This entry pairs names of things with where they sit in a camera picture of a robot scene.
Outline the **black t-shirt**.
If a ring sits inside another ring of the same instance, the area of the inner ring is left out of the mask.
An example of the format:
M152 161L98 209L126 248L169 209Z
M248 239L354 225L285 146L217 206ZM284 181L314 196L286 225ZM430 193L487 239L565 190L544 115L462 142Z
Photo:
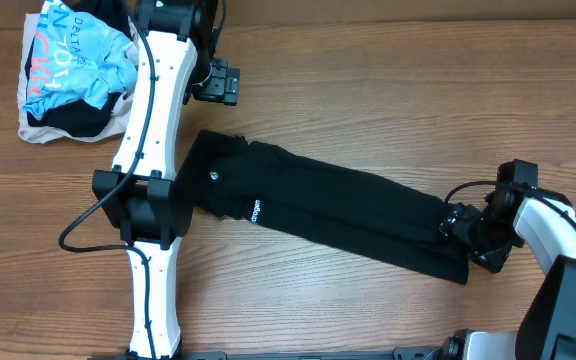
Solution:
M178 180L195 206L457 284L467 250L439 232L450 207L386 178L208 130Z

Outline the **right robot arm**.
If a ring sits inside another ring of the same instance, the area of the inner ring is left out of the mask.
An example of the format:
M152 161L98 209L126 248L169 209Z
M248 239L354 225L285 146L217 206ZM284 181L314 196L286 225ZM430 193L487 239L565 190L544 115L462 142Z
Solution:
M486 206L457 205L442 232L469 248L469 258L499 272L512 248L529 247L545 279L519 328L511 332L460 330L436 359L576 360L576 215L561 193L538 185L534 163L499 166Z

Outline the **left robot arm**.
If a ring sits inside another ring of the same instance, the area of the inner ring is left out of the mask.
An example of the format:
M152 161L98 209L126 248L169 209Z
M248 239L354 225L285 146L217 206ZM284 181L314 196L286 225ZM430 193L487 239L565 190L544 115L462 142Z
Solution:
M124 358L177 359L177 258L192 204L177 179L181 112L190 99L236 105L240 71L216 57L223 1L140 1L139 65L130 116L92 188L119 230L132 273L134 327Z

